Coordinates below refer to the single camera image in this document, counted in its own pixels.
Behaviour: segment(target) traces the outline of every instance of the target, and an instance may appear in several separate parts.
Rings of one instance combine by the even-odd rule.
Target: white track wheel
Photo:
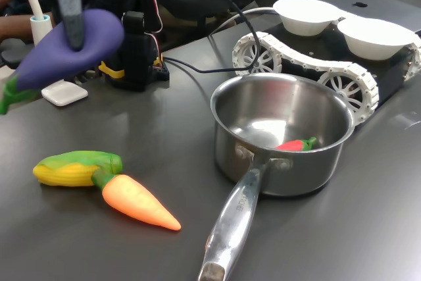
[[[353,76],[347,71],[325,72],[318,82],[332,88],[349,102],[357,125],[371,116],[378,105],[378,88],[369,72],[363,76]]]
[[[260,42],[260,56],[251,70],[238,70],[238,76],[248,75],[255,72],[281,72],[282,60],[280,54],[270,50],[270,42],[273,36],[264,32],[256,32]],[[249,66],[256,57],[257,46],[252,34],[243,36],[232,51],[232,64],[235,68]]]

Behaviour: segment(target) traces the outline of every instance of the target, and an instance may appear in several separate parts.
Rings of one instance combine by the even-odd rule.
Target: red chili pepper
[[[279,151],[310,151],[312,146],[317,142],[316,138],[310,138],[309,140],[295,140],[289,141],[282,145],[275,147]]]

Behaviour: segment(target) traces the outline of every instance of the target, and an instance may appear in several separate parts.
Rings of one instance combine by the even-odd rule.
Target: white paper bowl
[[[414,32],[392,22],[361,17],[342,20],[337,29],[353,54],[372,61],[390,59],[415,37]]]
[[[319,0],[278,0],[274,10],[285,29],[298,36],[316,36],[341,17],[341,10]]]

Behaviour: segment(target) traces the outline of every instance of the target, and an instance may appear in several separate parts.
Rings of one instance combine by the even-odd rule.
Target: stainless steel saucepan
[[[291,197],[325,185],[354,120],[334,90],[285,74],[228,80],[215,90],[210,106],[216,163],[237,184],[206,242],[199,281],[225,281],[249,233],[259,192]],[[318,143],[311,151],[274,149],[313,136]]]

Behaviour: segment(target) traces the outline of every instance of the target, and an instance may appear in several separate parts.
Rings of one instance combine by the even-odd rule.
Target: purple eggplant
[[[124,39],[121,21],[109,11],[86,10],[85,42],[80,51],[68,43],[63,23],[53,28],[25,57],[6,82],[0,114],[9,105],[33,97],[39,90],[79,74],[114,53]]]

